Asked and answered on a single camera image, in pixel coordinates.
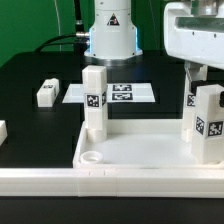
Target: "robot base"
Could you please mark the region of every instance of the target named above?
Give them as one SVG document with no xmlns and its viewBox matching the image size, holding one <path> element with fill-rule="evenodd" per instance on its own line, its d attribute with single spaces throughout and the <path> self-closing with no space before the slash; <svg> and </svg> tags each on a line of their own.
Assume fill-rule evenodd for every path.
<svg viewBox="0 0 224 224">
<path fill-rule="evenodd" d="M 125 66 L 128 64 L 135 64 L 141 62 L 143 59 L 142 50 L 139 51 L 133 57 L 126 59 L 100 59 L 90 56 L 88 52 L 85 52 L 85 61 L 88 64 L 102 65 L 107 67 L 113 66 Z"/>
</svg>

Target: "white platform edge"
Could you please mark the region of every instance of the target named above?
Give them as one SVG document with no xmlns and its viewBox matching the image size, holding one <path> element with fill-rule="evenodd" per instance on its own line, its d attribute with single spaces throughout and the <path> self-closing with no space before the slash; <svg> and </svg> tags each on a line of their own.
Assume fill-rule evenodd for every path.
<svg viewBox="0 0 224 224">
<path fill-rule="evenodd" d="M 116 125 L 121 121 L 129 124 L 126 120 L 112 123 Z M 161 122 L 167 125 L 171 120 Z M 172 122 L 171 132 L 179 128 L 181 121 Z M 84 129 L 80 135 L 86 138 Z M 0 196 L 224 198 L 224 165 L 161 169 L 90 169 L 88 166 L 81 169 L 0 169 Z"/>
</svg>

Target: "white rectangular block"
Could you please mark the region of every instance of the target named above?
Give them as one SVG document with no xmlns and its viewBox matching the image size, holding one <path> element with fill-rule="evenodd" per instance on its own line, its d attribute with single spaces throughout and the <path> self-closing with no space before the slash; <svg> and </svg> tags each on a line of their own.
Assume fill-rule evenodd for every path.
<svg viewBox="0 0 224 224">
<path fill-rule="evenodd" d="M 224 109 L 219 105 L 222 91 L 224 88 L 220 85 L 198 87 L 195 113 L 207 121 L 224 120 Z"/>
<path fill-rule="evenodd" d="M 102 94 L 107 89 L 107 70 L 90 65 L 82 71 L 84 93 Z"/>
<path fill-rule="evenodd" d="M 4 142 L 4 140 L 7 138 L 7 130 L 6 130 L 6 125 L 5 121 L 0 121 L 0 146 Z"/>
<path fill-rule="evenodd" d="M 87 129 L 87 137 L 93 143 L 105 141 L 107 139 L 107 126 L 105 125 L 102 130 Z"/>
<path fill-rule="evenodd" d="M 58 79 L 46 79 L 37 93 L 38 107 L 52 107 L 59 91 Z"/>
<path fill-rule="evenodd" d="M 219 163 L 224 160 L 224 108 L 220 106 L 219 85 L 198 87 L 192 154 L 200 163 Z"/>
<path fill-rule="evenodd" d="M 191 142 L 195 119 L 195 96 L 189 91 L 185 93 L 181 137 L 185 142 Z"/>
<path fill-rule="evenodd" d="M 85 109 L 85 121 L 87 129 L 103 130 L 107 124 L 108 115 L 107 107 L 104 106 L 102 109 Z"/>
</svg>

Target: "circular hole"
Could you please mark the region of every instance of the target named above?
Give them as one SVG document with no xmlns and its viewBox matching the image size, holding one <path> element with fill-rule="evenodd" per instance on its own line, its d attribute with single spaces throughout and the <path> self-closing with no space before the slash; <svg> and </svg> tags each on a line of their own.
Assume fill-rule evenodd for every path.
<svg viewBox="0 0 224 224">
<path fill-rule="evenodd" d="M 102 163 L 103 156 L 99 152 L 89 151 L 81 155 L 80 161 L 82 164 L 98 164 Z"/>
</svg>

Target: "white block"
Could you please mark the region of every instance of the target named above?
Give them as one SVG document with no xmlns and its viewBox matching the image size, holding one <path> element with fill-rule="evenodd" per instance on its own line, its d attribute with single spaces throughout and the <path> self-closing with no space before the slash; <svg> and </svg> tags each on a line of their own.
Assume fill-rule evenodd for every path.
<svg viewBox="0 0 224 224">
<path fill-rule="evenodd" d="M 4 140 L 7 138 L 7 130 L 6 130 L 6 125 L 5 121 L 0 121 L 0 146 L 4 142 Z"/>
<path fill-rule="evenodd" d="M 37 93 L 38 107 L 52 107 L 59 91 L 58 79 L 46 79 Z"/>
<path fill-rule="evenodd" d="M 74 169 L 0 169 L 1 196 L 78 196 Z"/>
<path fill-rule="evenodd" d="M 220 85 L 198 87 L 195 113 L 207 121 L 224 119 L 224 109 L 219 105 L 222 91 L 224 88 Z"/>
<path fill-rule="evenodd" d="M 219 85 L 198 87 L 192 154 L 200 163 L 224 160 L 224 108 L 220 107 Z"/>
<path fill-rule="evenodd" d="M 102 109 L 85 109 L 86 128 L 94 130 L 103 130 L 108 120 L 107 107 Z"/>
<path fill-rule="evenodd" d="M 102 94 L 107 89 L 107 70 L 104 66 L 87 66 L 82 71 L 84 93 Z"/>
<path fill-rule="evenodd" d="M 102 142 L 107 138 L 107 70 L 104 66 L 88 66 L 82 74 L 87 138 Z"/>
<path fill-rule="evenodd" d="M 105 141 L 107 139 L 106 126 L 103 128 L 103 130 L 87 129 L 87 138 L 90 142 L 93 143 Z"/>
<path fill-rule="evenodd" d="M 181 137 L 185 142 L 192 141 L 192 133 L 194 127 L 195 118 L 195 96 L 190 93 L 185 93 L 182 132 Z"/>
</svg>

